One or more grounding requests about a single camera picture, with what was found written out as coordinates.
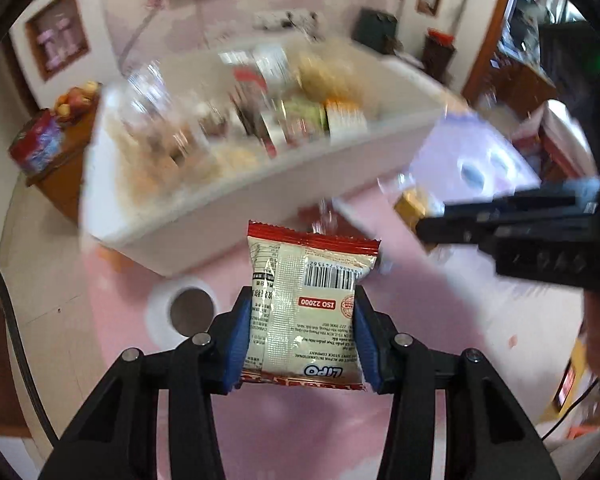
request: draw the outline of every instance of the barcode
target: barcode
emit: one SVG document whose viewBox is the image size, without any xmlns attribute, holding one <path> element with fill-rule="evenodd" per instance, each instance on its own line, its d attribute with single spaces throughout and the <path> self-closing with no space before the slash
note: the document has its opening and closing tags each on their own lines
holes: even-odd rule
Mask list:
<svg viewBox="0 0 600 480">
<path fill-rule="evenodd" d="M 362 272 L 359 270 L 334 266 L 318 266 L 313 262 L 309 262 L 304 275 L 304 285 L 353 290 L 356 280 L 361 275 Z"/>
</svg>

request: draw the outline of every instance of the black speaker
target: black speaker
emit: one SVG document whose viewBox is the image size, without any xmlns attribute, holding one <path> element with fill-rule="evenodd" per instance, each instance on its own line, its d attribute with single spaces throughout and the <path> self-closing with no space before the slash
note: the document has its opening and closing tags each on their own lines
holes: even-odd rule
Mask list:
<svg viewBox="0 0 600 480">
<path fill-rule="evenodd" d="M 380 54 L 392 54 L 397 27 L 398 20 L 394 15 L 380 10 L 363 8 L 360 10 L 351 39 Z"/>
</svg>

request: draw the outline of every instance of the red iso 22000 label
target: red iso 22000 label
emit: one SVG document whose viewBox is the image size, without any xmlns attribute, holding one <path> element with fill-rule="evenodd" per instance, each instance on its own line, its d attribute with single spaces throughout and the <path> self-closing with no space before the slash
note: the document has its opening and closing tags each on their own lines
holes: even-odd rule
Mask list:
<svg viewBox="0 0 600 480">
<path fill-rule="evenodd" d="M 325 308 L 327 310 L 336 310 L 336 302 L 333 300 L 321 300 L 320 298 L 298 298 L 299 306 L 310 306 L 313 308 Z"/>
</svg>

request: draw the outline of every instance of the snack packet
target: snack packet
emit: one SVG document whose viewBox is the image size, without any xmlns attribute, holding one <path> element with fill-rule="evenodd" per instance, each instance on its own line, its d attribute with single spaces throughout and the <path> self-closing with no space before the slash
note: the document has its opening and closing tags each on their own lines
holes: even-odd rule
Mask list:
<svg viewBox="0 0 600 480">
<path fill-rule="evenodd" d="M 242 379 L 363 390 L 353 340 L 356 281 L 380 242 L 250 222 L 250 342 Z"/>
</svg>

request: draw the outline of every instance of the blue gripper pad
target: blue gripper pad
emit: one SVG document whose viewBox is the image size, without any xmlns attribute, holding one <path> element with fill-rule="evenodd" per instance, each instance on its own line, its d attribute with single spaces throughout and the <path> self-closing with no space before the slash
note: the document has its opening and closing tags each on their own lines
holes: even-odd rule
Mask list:
<svg viewBox="0 0 600 480">
<path fill-rule="evenodd" d="M 353 308 L 353 339 L 356 343 L 365 381 L 371 384 L 374 392 L 378 392 L 382 384 L 378 347 L 371 335 L 365 316 L 361 309 L 357 308 L 357 304 L 354 304 Z"/>
<path fill-rule="evenodd" d="M 249 347 L 249 326 L 251 323 L 251 298 L 242 302 L 234 329 L 229 337 L 224 358 L 222 385 L 229 393 L 240 380 L 242 366 Z"/>
</svg>

